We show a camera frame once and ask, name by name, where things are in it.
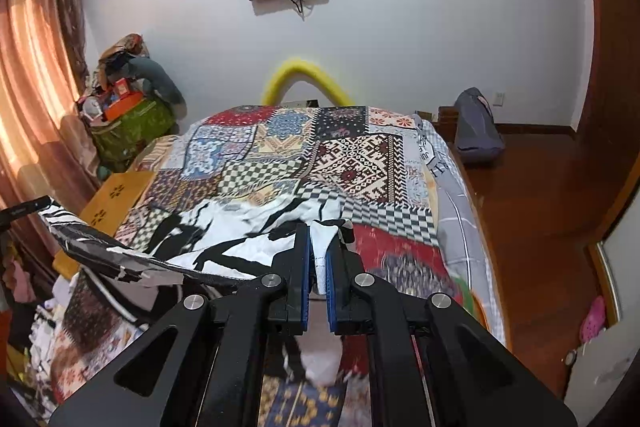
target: pink shoe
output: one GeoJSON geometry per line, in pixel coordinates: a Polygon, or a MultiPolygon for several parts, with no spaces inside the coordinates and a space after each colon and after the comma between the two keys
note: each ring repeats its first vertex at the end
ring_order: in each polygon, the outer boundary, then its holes
{"type": "Polygon", "coordinates": [[[580,326],[581,343],[586,344],[591,339],[597,337],[600,330],[604,327],[606,318],[604,298],[602,295],[598,295],[591,303],[591,309],[589,309],[589,313],[580,326]]]}

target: gray bag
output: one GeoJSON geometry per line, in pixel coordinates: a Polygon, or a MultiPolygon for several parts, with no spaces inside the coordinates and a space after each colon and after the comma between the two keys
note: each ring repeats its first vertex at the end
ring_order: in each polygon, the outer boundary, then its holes
{"type": "Polygon", "coordinates": [[[477,87],[460,93],[455,108],[458,110],[458,130],[455,146],[462,163],[490,162],[504,151],[504,142],[495,128],[494,115],[489,103],[477,87]]]}

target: yellow foam arch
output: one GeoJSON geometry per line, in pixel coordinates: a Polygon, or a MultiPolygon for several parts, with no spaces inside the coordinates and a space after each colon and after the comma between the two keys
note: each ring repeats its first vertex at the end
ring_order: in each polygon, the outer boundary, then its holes
{"type": "Polygon", "coordinates": [[[324,73],[318,66],[301,60],[292,58],[286,60],[278,68],[278,71],[271,77],[262,95],[262,105],[278,105],[284,96],[284,88],[292,74],[303,73],[311,78],[316,86],[327,95],[327,98],[337,106],[353,105],[353,100],[335,83],[328,74],[324,73]]]}

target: blue gripper pad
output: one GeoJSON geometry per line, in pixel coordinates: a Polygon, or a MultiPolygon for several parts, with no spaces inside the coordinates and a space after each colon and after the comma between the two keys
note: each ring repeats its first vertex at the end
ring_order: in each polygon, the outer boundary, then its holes
{"type": "Polygon", "coordinates": [[[334,270],[331,264],[331,249],[328,248],[325,256],[325,279],[326,279],[326,317],[329,320],[329,331],[335,333],[336,317],[335,317],[335,289],[334,289],[334,270]]]}
{"type": "Polygon", "coordinates": [[[306,331],[309,324],[309,259],[311,258],[311,237],[309,235],[309,227],[305,227],[306,241],[303,250],[302,263],[302,295],[301,295],[301,318],[302,328],[306,331]]]}

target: orange curtain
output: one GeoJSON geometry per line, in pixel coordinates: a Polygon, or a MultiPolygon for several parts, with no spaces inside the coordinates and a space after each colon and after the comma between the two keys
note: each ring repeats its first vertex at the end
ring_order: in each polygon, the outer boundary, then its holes
{"type": "MultiPolygon", "coordinates": [[[[56,0],[0,0],[0,206],[48,194],[77,214],[94,195],[97,153],[77,99],[56,0]]],[[[37,216],[13,231],[50,266],[58,245],[37,216]]]]}

